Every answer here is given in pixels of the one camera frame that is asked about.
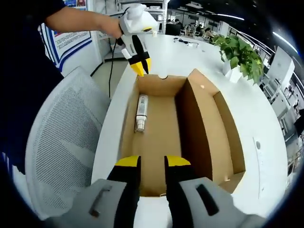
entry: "white table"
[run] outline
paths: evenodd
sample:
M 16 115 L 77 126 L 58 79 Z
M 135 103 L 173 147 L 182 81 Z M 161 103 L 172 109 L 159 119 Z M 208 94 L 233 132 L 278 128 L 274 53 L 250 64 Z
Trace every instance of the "white table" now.
M 232 194 L 234 204 L 245 213 L 266 217 L 281 200 L 287 182 L 287 155 L 284 137 L 267 98 L 257 85 L 241 78 L 233 84 L 222 74 L 219 48 L 196 41 L 188 47 L 173 42 L 174 36 L 147 35 L 147 48 L 152 59 L 151 74 L 187 76 L 194 68 L 202 72 L 222 92 L 234 118 L 242 143 L 246 172 Z M 117 86 L 100 134 L 92 183 L 106 179 L 120 158 L 124 114 L 136 75 L 128 65 Z M 254 144 L 261 144 L 258 153 Z

